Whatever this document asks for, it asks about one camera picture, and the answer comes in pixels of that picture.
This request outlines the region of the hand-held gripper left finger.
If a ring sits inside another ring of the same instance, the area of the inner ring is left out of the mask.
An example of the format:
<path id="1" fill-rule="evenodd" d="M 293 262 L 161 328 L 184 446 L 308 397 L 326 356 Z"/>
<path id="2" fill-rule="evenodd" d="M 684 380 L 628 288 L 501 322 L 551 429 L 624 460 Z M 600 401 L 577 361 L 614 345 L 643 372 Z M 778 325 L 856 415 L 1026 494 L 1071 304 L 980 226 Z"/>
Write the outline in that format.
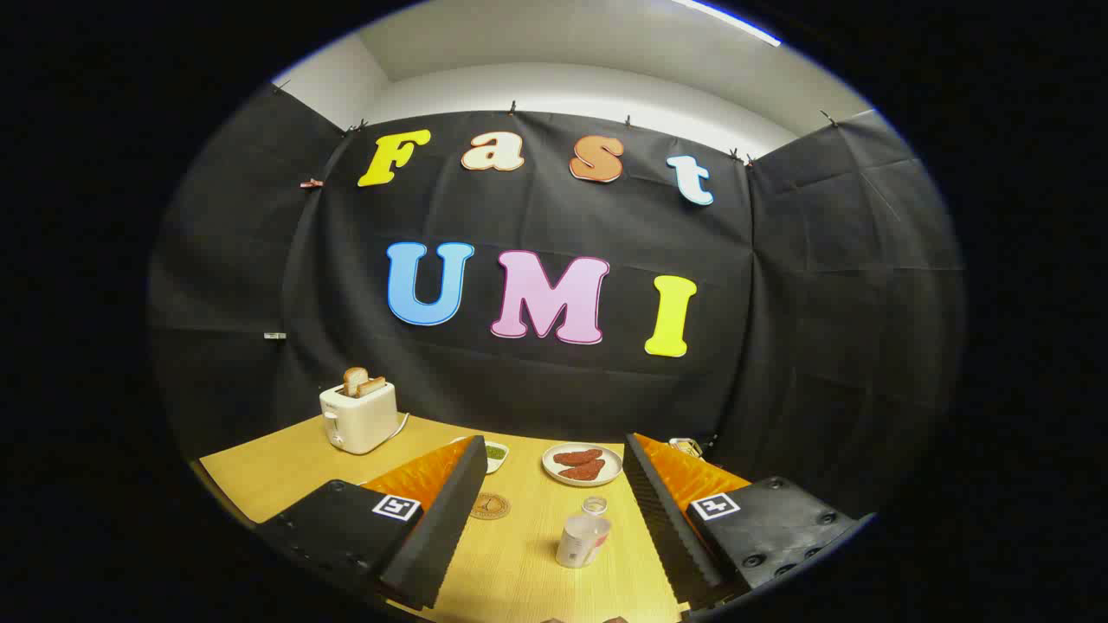
<path id="1" fill-rule="evenodd" d="M 468 435 L 365 486 L 334 478 L 254 532 L 357 598 L 432 607 L 485 476 L 486 441 Z"/>

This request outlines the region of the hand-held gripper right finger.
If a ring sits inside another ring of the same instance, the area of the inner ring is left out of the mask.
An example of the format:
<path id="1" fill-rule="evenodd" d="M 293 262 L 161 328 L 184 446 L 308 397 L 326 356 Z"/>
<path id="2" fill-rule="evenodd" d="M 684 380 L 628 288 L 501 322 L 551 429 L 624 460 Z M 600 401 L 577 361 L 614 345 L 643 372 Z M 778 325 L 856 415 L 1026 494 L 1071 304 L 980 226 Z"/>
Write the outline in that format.
<path id="1" fill-rule="evenodd" d="M 673 594 L 693 611 L 772 593 L 873 521 L 787 478 L 745 481 L 645 435 L 627 435 L 622 470 Z"/>

